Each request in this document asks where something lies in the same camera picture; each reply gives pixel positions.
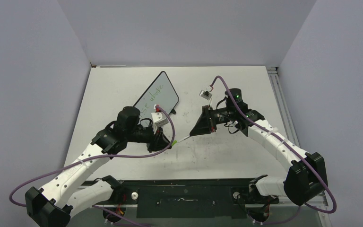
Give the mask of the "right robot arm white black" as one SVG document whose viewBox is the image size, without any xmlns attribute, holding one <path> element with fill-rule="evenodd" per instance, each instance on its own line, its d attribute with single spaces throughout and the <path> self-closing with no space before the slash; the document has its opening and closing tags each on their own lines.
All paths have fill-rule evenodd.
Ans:
<svg viewBox="0 0 363 227">
<path fill-rule="evenodd" d="M 224 108 L 202 107 L 189 136 L 211 134 L 218 125 L 230 124 L 259 143 L 287 171 L 285 178 L 262 175 L 252 180 L 248 195 L 253 202 L 261 202 L 267 196 L 281 196 L 301 206 L 325 190 L 328 182 L 322 155 L 310 154 L 277 132 L 263 115 L 244 103 L 241 89 L 225 92 L 221 103 L 225 103 Z"/>
</svg>

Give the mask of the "black framed small whiteboard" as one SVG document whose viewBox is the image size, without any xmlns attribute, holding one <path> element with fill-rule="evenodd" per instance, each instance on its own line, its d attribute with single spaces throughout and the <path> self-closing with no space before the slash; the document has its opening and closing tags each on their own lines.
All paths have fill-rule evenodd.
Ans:
<svg viewBox="0 0 363 227">
<path fill-rule="evenodd" d="M 159 105 L 168 114 L 176 114 L 175 107 L 179 100 L 168 75 L 161 71 L 133 106 L 140 110 L 140 119 L 152 119 L 154 105 Z"/>
</svg>

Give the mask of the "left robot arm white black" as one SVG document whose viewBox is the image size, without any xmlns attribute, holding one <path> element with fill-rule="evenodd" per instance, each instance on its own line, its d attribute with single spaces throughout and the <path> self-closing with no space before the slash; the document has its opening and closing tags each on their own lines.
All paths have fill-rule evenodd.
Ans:
<svg viewBox="0 0 363 227">
<path fill-rule="evenodd" d="M 110 175 L 82 190 L 79 186 L 114 157 L 125 158 L 120 152 L 129 142 L 145 143 L 150 157 L 172 146 L 173 140 L 163 135 L 162 126 L 174 124 L 161 107 L 154 108 L 151 124 L 144 127 L 140 124 L 139 109 L 124 107 L 72 164 L 56 171 L 56 177 L 39 189 L 31 187 L 25 193 L 29 217 L 40 227 L 65 227 L 78 213 L 99 202 L 118 203 L 122 197 L 121 183 Z"/>
</svg>

